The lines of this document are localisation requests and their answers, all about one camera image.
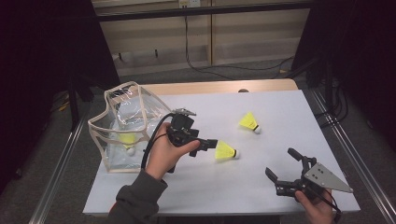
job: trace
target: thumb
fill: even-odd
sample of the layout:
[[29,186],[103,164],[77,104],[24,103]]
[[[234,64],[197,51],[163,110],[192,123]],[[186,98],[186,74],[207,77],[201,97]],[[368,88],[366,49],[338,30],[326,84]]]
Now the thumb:
[[180,156],[183,156],[184,154],[191,152],[193,150],[195,150],[196,148],[198,148],[198,146],[200,145],[200,141],[199,140],[194,140],[192,142],[189,142],[188,144],[182,146],[182,147],[178,147],[177,151],[179,152]]
[[309,199],[303,194],[302,191],[297,190],[295,192],[296,199],[300,202],[300,204],[305,208],[306,211],[311,211],[314,209],[314,205],[309,201]]

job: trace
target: transparent bag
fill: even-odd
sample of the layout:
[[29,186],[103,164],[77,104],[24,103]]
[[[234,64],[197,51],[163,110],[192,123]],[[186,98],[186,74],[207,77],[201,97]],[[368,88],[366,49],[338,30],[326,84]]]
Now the transparent bag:
[[108,172],[139,172],[152,133],[171,110],[158,96],[135,82],[105,91],[105,99],[106,110],[88,120],[104,165]]

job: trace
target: hand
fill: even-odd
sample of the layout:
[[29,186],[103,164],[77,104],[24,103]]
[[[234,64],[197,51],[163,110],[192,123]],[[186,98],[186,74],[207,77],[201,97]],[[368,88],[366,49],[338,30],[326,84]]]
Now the hand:
[[146,172],[158,180],[163,179],[166,172],[176,165],[181,156],[195,150],[200,145],[198,140],[194,140],[182,147],[175,147],[166,134],[166,128],[170,125],[170,123],[163,123],[158,129],[155,136],[158,139],[152,146],[146,166]]
[[[323,191],[323,197],[332,202],[332,191],[326,189]],[[305,215],[311,224],[331,224],[332,223],[332,208],[323,202],[318,200],[316,202],[309,201],[305,194],[297,190],[295,193],[296,199],[305,209]]]

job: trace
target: electrical cord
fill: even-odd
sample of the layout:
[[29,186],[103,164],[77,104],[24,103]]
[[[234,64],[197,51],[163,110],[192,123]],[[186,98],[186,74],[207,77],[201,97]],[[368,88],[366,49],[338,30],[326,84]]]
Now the electrical cord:
[[347,94],[346,94],[346,92],[345,92],[341,87],[338,87],[338,88],[339,88],[339,90],[342,90],[342,93],[343,93],[343,98],[344,98],[344,102],[345,102],[345,112],[344,112],[344,115],[343,115],[343,117],[341,117],[341,118],[339,119],[339,116],[341,116],[341,114],[342,114],[342,112],[343,112],[343,104],[342,104],[341,96],[340,96],[340,93],[339,93],[340,91],[338,91],[338,92],[337,92],[337,98],[339,98],[340,110],[339,110],[337,113],[335,113],[335,117],[334,117],[333,119],[331,119],[331,120],[329,120],[329,121],[327,121],[327,122],[325,122],[325,123],[319,125],[320,129],[325,128],[325,127],[328,127],[328,126],[330,126],[330,125],[334,125],[334,124],[336,124],[336,123],[340,123],[340,122],[343,121],[343,120],[347,117],[347,115],[348,115],[349,106],[348,106],[348,103],[347,103]]
[[224,76],[222,74],[219,74],[219,73],[210,72],[210,71],[204,71],[204,70],[211,69],[211,68],[235,68],[235,69],[244,69],[244,70],[250,70],[250,71],[265,71],[265,70],[271,70],[271,69],[274,69],[274,68],[279,68],[279,72],[274,77],[270,78],[270,79],[274,79],[274,78],[279,76],[282,64],[287,62],[288,60],[294,58],[294,56],[291,56],[291,57],[283,60],[281,63],[279,63],[277,65],[274,65],[274,66],[271,66],[271,67],[266,67],[266,68],[246,68],[246,67],[233,66],[233,65],[213,65],[213,66],[206,66],[206,67],[196,68],[196,67],[194,67],[191,64],[191,61],[190,61],[189,39],[188,39],[189,23],[188,23],[187,16],[184,17],[184,22],[185,22],[185,25],[186,25],[186,61],[187,61],[187,64],[189,65],[189,67],[191,69],[193,69],[193,70],[195,70],[197,72],[200,72],[200,73],[208,73],[208,74],[213,74],[213,75],[216,75],[216,76],[219,76],[219,77],[224,77],[226,79],[235,80],[234,78],[226,77],[226,76]]
[[141,169],[146,168],[146,164],[148,163],[149,153],[151,151],[152,146],[154,146],[154,142],[157,141],[157,139],[159,137],[165,135],[165,134],[161,134],[157,138],[155,137],[157,135],[157,132],[160,129],[161,125],[167,118],[173,117],[174,115],[175,115],[174,113],[169,113],[169,114],[163,116],[163,118],[160,120],[160,122],[158,122],[157,127],[155,127],[154,132],[152,133],[150,139],[148,140],[148,145],[147,145],[146,149],[144,150],[145,153],[143,154],[142,163],[140,164]]
[[315,194],[315,196],[317,196],[318,198],[320,198],[324,203],[326,203],[327,205],[329,205],[331,208],[335,209],[335,216],[334,216],[334,222],[338,223],[341,219],[341,215],[343,215],[343,212],[338,208],[337,202],[335,201],[334,197],[330,194],[329,191],[327,191],[325,189],[325,192],[327,192],[331,197],[332,200],[334,201],[334,204],[332,204],[331,202],[329,202],[327,199],[325,199],[323,197],[323,195],[320,195],[318,193],[316,193],[314,190],[312,190],[309,186],[306,186],[306,189],[308,189],[309,191],[311,191],[313,194]]

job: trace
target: table surface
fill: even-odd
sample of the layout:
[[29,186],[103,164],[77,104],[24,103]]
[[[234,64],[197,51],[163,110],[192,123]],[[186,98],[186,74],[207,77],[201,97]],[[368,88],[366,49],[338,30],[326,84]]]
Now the table surface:
[[[223,140],[241,153],[239,160],[218,162],[214,149],[182,157],[169,188],[159,200],[160,216],[279,215],[303,211],[290,197],[276,196],[265,175],[269,167],[281,180],[300,178],[302,165],[287,150],[319,162],[346,182],[307,101],[293,80],[250,80],[147,85],[171,108],[196,112],[194,129],[201,138]],[[240,89],[249,93],[237,93]],[[248,111],[262,126],[255,134],[238,125]],[[101,163],[84,208],[85,214],[106,215],[121,186],[136,174],[108,174]],[[334,191],[342,211],[359,211],[353,194]]]

